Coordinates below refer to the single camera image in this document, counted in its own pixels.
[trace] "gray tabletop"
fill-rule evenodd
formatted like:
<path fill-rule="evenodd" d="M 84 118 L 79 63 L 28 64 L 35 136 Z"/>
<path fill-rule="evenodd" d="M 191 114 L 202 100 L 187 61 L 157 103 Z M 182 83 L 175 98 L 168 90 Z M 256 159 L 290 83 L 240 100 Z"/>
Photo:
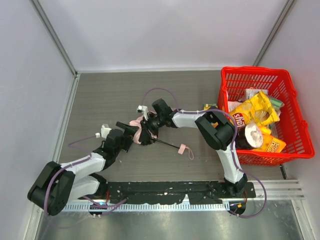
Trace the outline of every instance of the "gray tabletop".
<path fill-rule="evenodd" d="M 151 88 L 166 88 L 174 92 L 179 107 L 201 110 L 204 103 L 216 103 L 220 87 L 220 71 L 159 71 L 81 74 L 74 99 L 60 163 L 70 162 L 86 155 L 67 147 L 68 143 L 93 136 L 102 124 L 116 127 L 116 122 L 129 123 L 139 115 L 137 106 Z M 155 90 L 145 99 L 152 109 L 155 100 L 163 98 L 174 107 L 173 98 L 165 91 Z M 116 162 L 100 174 L 108 181 L 202 181 L 222 180 L 224 171 L 217 153 L 204 141 L 199 130 L 163 127 L 159 139 L 180 146 L 189 146 L 194 160 L 177 149 L 154 143 L 148 146 L 133 144 L 128 153 L 121 152 Z M 102 141 L 89 139 L 79 146 L 96 149 Z M 280 180 L 279 167 L 249 166 L 244 169 L 262 180 Z"/>

